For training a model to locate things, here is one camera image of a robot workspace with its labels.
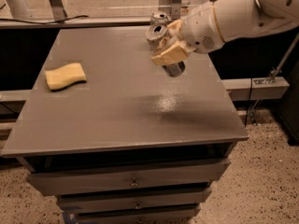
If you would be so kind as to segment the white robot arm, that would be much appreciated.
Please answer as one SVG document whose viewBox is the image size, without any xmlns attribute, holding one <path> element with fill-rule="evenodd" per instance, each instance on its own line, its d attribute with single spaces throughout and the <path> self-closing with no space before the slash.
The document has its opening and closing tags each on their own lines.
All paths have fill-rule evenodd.
<svg viewBox="0 0 299 224">
<path fill-rule="evenodd" d="M 192 9 L 166 26 L 151 60 L 159 65 L 185 61 L 190 53 L 209 53 L 238 38 L 289 31 L 299 24 L 299 0 L 217 0 Z"/>
</svg>

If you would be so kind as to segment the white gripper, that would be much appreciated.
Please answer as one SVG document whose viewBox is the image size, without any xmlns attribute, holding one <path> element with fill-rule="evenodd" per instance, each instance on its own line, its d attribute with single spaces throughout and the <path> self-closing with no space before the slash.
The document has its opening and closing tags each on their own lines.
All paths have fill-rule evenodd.
<svg viewBox="0 0 299 224">
<path fill-rule="evenodd" d="M 193 48 L 198 53 L 209 53 L 224 45 L 212 2 L 194 8 L 183 20 L 169 23 L 167 29 L 172 37 L 183 37 L 189 45 L 185 41 L 177 41 L 168 49 L 153 55 L 151 60 L 158 66 L 185 61 Z"/>
</svg>

